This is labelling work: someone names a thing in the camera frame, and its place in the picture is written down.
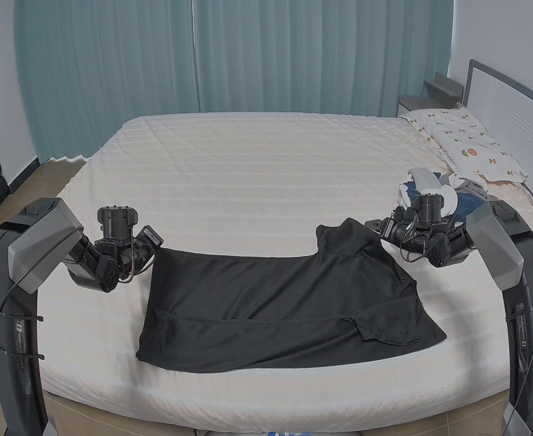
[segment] baseboard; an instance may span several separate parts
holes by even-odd
[[[40,166],[40,161],[38,160],[38,157],[36,157],[32,162],[24,168],[24,170],[14,178],[14,180],[10,183],[10,192],[15,193],[18,190],[18,187],[20,187],[22,184],[24,184],[24,181],[30,177],[30,175],[38,169]]]

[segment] bed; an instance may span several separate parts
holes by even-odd
[[[524,141],[533,147],[527,110],[533,105],[512,97],[515,87],[491,71],[471,64],[465,104],[492,135],[504,138],[518,123],[530,139],[520,138],[519,147]],[[533,192],[533,159],[523,161],[516,143],[507,146],[531,173]],[[167,247],[301,256],[316,251],[319,224],[387,216],[411,167],[446,171],[436,148],[400,118],[150,116],[126,123],[60,197],[92,240],[101,237],[96,210],[117,204],[135,207],[138,226],[150,224]],[[489,193],[513,205],[533,229],[533,196],[525,186],[491,184]],[[385,248],[418,281],[426,311],[448,336],[444,342],[354,365],[171,372],[135,358],[151,271],[105,295],[78,289],[61,265],[38,291],[44,389],[132,418],[232,432],[364,430],[507,389],[503,301],[479,254],[435,269],[425,260],[406,264],[392,246]]]

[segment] curtain fold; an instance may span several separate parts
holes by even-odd
[[[394,116],[446,73],[452,0],[194,0],[203,112]]]
[[[40,161],[91,156],[132,118],[199,112],[191,0],[15,0]]]

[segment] headboard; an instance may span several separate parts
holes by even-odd
[[[533,195],[533,91],[471,60],[462,103],[529,173],[525,187]]]

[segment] white pillowcase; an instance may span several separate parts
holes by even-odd
[[[487,181],[522,183],[527,173],[507,149],[488,135],[465,107],[414,110],[400,115],[438,148],[456,173],[476,173]]]

